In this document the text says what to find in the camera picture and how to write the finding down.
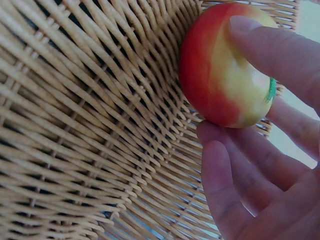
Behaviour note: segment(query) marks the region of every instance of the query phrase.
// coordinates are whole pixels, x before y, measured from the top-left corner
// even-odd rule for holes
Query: woven basket
[[[177,77],[219,2],[0,1],[0,239],[221,239]],[[295,30],[296,0],[258,2]]]

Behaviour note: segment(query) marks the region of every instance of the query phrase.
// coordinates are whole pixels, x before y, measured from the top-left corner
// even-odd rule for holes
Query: finger
[[[294,32],[230,19],[230,35],[246,59],[320,113],[320,44]]]
[[[273,184],[286,191],[309,168],[280,152],[254,127],[225,130],[247,159]]]
[[[277,97],[267,118],[278,126],[301,150],[319,159],[320,121],[289,106]]]
[[[197,127],[197,135],[203,145],[212,141],[222,143],[227,149],[232,171],[232,179],[243,205],[256,216],[274,201],[283,191],[266,180],[248,162],[242,152],[233,144],[224,130],[208,121]]]
[[[280,238],[279,234],[291,228],[304,216],[314,213],[307,223],[312,225],[312,221],[317,222],[319,227],[319,204],[320,204],[320,169],[313,169],[304,174],[283,197],[271,203],[250,225],[255,231],[251,231],[246,236],[239,239],[261,239],[258,233],[265,232],[265,225],[272,231],[265,235],[263,239],[292,239]]]
[[[236,192],[230,159],[222,143],[211,141],[204,146],[201,176],[216,226],[226,239],[236,239],[254,217],[242,205]]]

